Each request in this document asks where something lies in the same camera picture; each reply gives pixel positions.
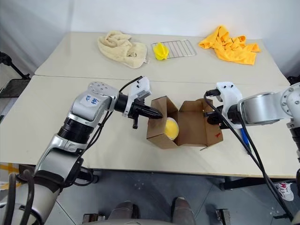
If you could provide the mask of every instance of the cardboard box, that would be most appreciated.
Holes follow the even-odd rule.
[[[164,96],[152,100],[151,107],[158,109],[163,118],[149,119],[147,139],[161,149],[172,149],[182,145],[207,147],[223,140],[219,125],[209,124],[203,115],[204,112],[212,111],[204,99],[185,101],[178,111],[173,102]],[[167,117],[175,119],[179,126],[179,134],[174,141],[164,134]]]

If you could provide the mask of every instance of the yellow towel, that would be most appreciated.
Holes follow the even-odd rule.
[[[224,26],[218,28],[207,38],[199,42],[199,46],[207,49],[213,48],[219,59],[253,65],[256,53],[260,52],[257,43],[245,44],[246,36],[229,37],[229,32]]]

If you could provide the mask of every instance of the metal cooling rack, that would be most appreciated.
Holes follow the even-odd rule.
[[[167,59],[197,55],[189,40],[164,41],[161,43],[169,49]],[[152,50],[156,45],[157,43],[151,44]]]

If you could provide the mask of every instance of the white table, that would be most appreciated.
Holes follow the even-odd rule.
[[[0,161],[36,164],[53,134],[63,125],[74,99],[92,81],[102,81],[116,88],[127,82],[34,76],[0,124]],[[202,98],[205,91],[213,89],[215,84],[151,82],[151,86],[153,95],[146,98],[147,104],[154,98],[167,95],[179,107],[184,100]],[[287,87],[267,84],[237,86],[244,97]],[[249,127],[266,172],[273,178],[295,178],[299,167],[296,145],[286,122]],[[140,117],[138,125],[138,130],[132,129],[131,119],[114,112],[98,142],[84,154],[84,165],[118,170],[261,177],[261,172],[229,130],[223,130],[223,142],[204,150],[197,147],[162,150],[146,140],[147,118]]]
[[[289,85],[261,40],[256,41],[261,52],[253,66],[226,62],[217,58],[213,49],[198,46],[203,37],[133,35],[132,41],[143,42],[148,48],[149,64],[131,69],[106,58],[98,49],[97,38],[102,33],[71,32],[67,34],[49,58],[37,69],[36,75],[86,77],[132,80],[147,76],[151,81],[216,83],[231,81],[236,84]],[[151,44],[159,41],[190,40],[196,56],[158,61]]]

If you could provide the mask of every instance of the beige towel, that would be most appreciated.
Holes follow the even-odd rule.
[[[143,43],[131,43],[130,38],[128,34],[112,30],[105,37],[98,38],[98,47],[106,57],[130,68],[139,68],[146,62],[147,47]]]

